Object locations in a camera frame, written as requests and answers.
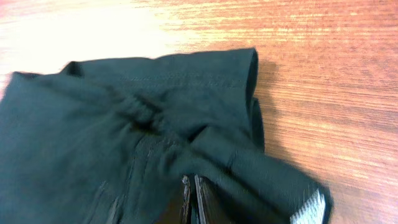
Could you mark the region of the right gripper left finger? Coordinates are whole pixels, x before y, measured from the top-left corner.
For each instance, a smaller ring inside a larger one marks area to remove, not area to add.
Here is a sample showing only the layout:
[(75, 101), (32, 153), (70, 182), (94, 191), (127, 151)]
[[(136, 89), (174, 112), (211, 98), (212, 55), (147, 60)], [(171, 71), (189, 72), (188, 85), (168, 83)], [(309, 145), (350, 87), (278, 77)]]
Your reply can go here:
[(186, 175), (156, 224), (191, 224), (191, 185)]

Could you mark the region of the black shorts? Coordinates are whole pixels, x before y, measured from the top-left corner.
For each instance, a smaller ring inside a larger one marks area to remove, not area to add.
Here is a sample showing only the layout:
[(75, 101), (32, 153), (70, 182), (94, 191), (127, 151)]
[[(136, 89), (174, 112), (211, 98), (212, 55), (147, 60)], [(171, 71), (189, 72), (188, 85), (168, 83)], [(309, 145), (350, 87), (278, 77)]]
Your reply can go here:
[(195, 176), (234, 223), (328, 223), (330, 190), (264, 153), (254, 49), (14, 72), (1, 99), (2, 223), (156, 223)]

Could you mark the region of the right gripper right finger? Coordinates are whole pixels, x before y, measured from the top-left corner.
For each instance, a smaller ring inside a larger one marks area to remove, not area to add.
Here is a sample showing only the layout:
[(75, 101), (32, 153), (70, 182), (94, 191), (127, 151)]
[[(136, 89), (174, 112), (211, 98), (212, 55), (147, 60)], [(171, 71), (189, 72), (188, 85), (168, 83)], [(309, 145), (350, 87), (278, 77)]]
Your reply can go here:
[(195, 176), (197, 214), (199, 224), (233, 224), (234, 221), (223, 210), (211, 182)]

